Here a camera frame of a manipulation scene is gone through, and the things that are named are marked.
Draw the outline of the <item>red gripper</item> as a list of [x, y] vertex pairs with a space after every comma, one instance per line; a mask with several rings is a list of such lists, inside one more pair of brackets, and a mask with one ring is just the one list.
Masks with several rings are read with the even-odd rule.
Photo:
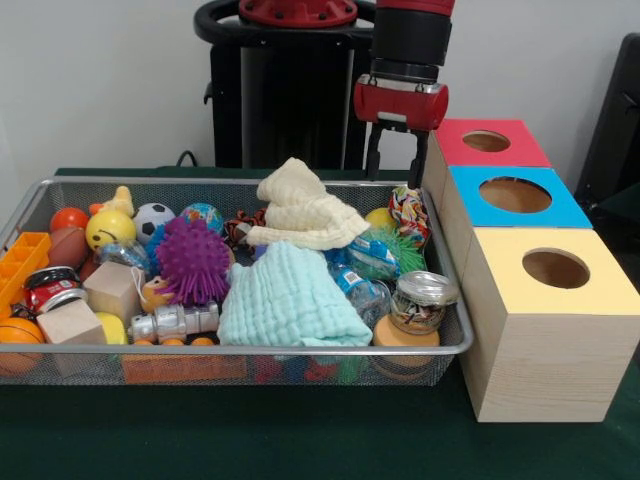
[[353, 103], [357, 118], [373, 123], [366, 153], [367, 178], [377, 179], [382, 133], [387, 122], [395, 122], [412, 130], [416, 138], [416, 154], [410, 165], [407, 185], [410, 189], [418, 189], [424, 176], [429, 131], [439, 128], [448, 108], [448, 87], [440, 83], [414, 83], [363, 74], [355, 84]]

